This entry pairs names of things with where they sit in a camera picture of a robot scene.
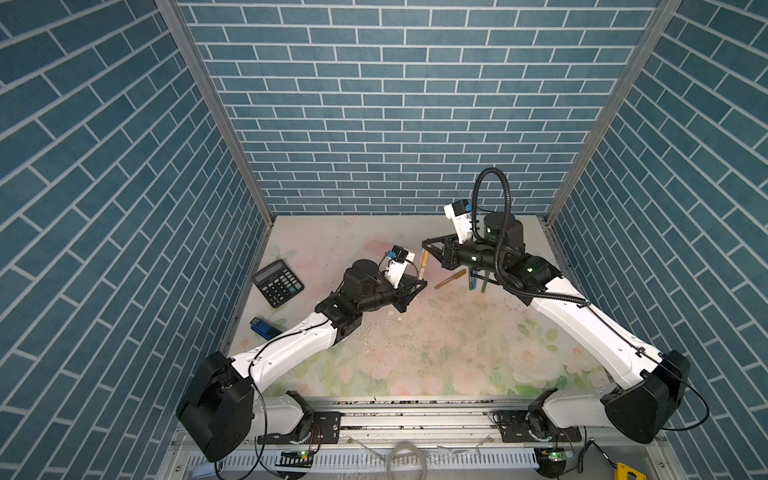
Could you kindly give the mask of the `tan pen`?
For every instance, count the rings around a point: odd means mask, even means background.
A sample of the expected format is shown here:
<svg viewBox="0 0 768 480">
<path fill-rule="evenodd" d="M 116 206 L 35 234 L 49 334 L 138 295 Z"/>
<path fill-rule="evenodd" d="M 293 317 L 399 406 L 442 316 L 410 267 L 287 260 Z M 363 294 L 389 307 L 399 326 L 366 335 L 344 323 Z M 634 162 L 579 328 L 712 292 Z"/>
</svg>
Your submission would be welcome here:
<svg viewBox="0 0 768 480">
<path fill-rule="evenodd" d="M 437 289 L 441 289 L 441 288 L 447 286 L 451 282 L 456 281 L 456 280 L 464 277 L 467 274 L 467 271 L 468 271 L 467 269 L 462 269 L 462 270 L 458 271 L 457 273 L 454 273 L 454 274 L 450 275 L 449 277 L 447 277 L 446 279 L 440 281 L 437 285 L 435 285 L 434 288 L 437 290 Z"/>
<path fill-rule="evenodd" d="M 423 280 L 424 279 L 426 267 L 427 267 L 428 262 L 429 262 L 429 258 L 430 258 L 430 253 L 427 250 L 423 249 L 422 250 L 422 254 L 421 254 L 420 263 L 419 263 L 419 272 L 418 272 L 418 279 L 419 280 Z"/>
</svg>

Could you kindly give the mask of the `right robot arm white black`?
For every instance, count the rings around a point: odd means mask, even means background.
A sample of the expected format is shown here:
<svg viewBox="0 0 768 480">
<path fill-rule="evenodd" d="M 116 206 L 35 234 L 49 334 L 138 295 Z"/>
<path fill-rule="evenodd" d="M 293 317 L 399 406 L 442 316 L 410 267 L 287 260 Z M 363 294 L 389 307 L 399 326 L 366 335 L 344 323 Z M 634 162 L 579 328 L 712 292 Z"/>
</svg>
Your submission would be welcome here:
<svg viewBox="0 0 768 480">
<path fill-rule="evenodd" d="M 613 427 L 628 439 L 649 444 L 680 407 L 690 362 L 675 350 L 664 353 L 606 317 L 585 299 L 561 271 L 525 250 L 523 225 L 513 215 L 494 212 L 476 225 L 471 205 L 444 208 L 454 233 L 428 238 L 422 247 L 446 270 L 460 266 L 491 282 L 553 321 L 586 349 L 609 375 L 603 387 L 567 393 L 547 389 L 528 407 L 530 434 L 548 441 L 575 427 Z"/>
</svg>

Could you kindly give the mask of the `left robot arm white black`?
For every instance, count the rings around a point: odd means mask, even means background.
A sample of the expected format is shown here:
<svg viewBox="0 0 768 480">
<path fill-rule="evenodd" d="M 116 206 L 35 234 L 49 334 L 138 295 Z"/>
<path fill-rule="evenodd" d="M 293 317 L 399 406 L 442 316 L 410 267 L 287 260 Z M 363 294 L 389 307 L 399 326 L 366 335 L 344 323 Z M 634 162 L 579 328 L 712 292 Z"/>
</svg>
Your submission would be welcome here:
<svg viewBox="0 0 768 480">
<path fill-rule="evenodd" d="M 372 260 L 355 261 L 340 286 L 291 329 L 232 357 L 220 352 L 206 357 L 182 395 L 178 420 L 210 462 L 227 457 L 250 435 L 306 441 L 314 408 L 296 391 L 267 400 L 265 390 L 351 335 L 365 313 L 387 306 L 405 312 L 426 286 L 426 280 L 406 273 L 390 278 Z"/>
</svg>

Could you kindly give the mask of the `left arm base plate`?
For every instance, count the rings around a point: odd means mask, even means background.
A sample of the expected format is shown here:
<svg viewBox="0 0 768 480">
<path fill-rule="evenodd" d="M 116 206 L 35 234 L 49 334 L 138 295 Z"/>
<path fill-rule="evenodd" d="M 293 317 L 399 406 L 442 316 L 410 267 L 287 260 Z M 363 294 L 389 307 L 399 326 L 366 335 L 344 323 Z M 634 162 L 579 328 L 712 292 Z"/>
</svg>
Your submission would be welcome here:
<svg viewBox="0 0 768 480">
<path fill-rule="evenodd" d="M 265 436 L 259 436 L 257 442 L 267 445 L 308 445 L 309 442 L 337 444 L 339 440 L 341 413 L 338 411 L 319 411 L 312 415 L 304 414 L 297 425 L 288 433 L 279 433 L 270 424 Z"/>
</svg>

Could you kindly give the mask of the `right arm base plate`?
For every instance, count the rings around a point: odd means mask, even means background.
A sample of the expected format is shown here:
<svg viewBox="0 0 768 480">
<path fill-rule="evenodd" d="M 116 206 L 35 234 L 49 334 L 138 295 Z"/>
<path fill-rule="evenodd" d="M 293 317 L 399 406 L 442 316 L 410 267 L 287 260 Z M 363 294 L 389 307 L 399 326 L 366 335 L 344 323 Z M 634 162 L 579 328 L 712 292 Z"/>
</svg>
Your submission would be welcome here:
<svg viewBox="0 0 768 480">
<path fill-rule="evenodd" d="M 488 416 L 503 443 L 578 443 L 583 440 L 579 428 L 558 428 L 541 414 L 527 410 L 493 410 Z"/>
</svg>

